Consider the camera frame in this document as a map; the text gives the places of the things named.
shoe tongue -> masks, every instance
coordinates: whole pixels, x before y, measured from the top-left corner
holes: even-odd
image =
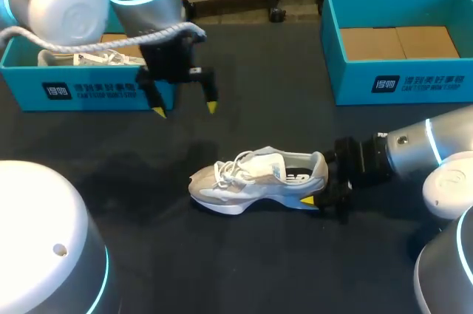
[[[254,155],[244,160],[241,166],[248,171],[252,177],[274,175],[280,180],[286,180],[286,167],[284,157],[281,154]]]

white rope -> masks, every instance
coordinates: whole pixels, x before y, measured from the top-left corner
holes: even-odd
[[[165,41],[170,40],[175,37],[178,33],[182,31],[190,31],[195,33],[200,37],[205,37],[205,31],[191,22],[182,22],[180,24],[175,24],[169,28],[166,28],[162,31],[150,33],[148,35],[141,35],[139,37],[121,39],[118,41],[111,41],[106,43],[97,43],[97,44],[86,44],[83,46],[59,46],[57,44],[48,43],[41,38],[39,38],[34,33],[17,26],[11,26],[5,28],[0,32],[0,49],[4,48],[8,40],[15,35],[22,35],[32,41],[34,44],[39,45],[40,47],[49,50],[50,52],[63,53],[63,54],[73,54],[73,53],[90,53],[98,52],[101,50],[112,50],[114,48],[121,48],[127,46],[136,46],[139,44],[159,44]]]

shoe insole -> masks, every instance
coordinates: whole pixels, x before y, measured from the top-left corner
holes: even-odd
[[[286,168],[287,183],[303,183],[310,179],[312,170],[309,168]]]

shoe sole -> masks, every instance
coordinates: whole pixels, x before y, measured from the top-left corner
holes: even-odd
[[[229,216],[237,216],[238,214],[243,213],[246,210],[246,208],[248,208],[250,205],[252,205],[253,203],[261,199],[272,199],[274,201],[281,203],[283,206],[292,208],[292,209],[300,209],[304,211],[317,211],[318,210],[318,208],[315,206],[306,205],[302,203],[301,198],[299,196],[295,197],[295,196],[272,195],[272,196],[266,196],[266,197],[262,197],[258,199],[252,199],[251,201],[243,202],[238,205],[215,205],[212,203],[203,202],[192,195],[191,197],[194,199],[194,201],[206,207],[207,209],[210,209],[211,211],[214,211],[217,213],[227,214]]]

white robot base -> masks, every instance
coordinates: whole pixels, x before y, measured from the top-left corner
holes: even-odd
[[[0,162],[0,239],[1,314],[120,312],[109,251],[57,172]]]
[[[421,252],[414,289],[423,314],[473,313],[473,208]]]
[[[455,220],[473,205],[473,151],[453,154],[442,161],[423,184],[429,211]]]

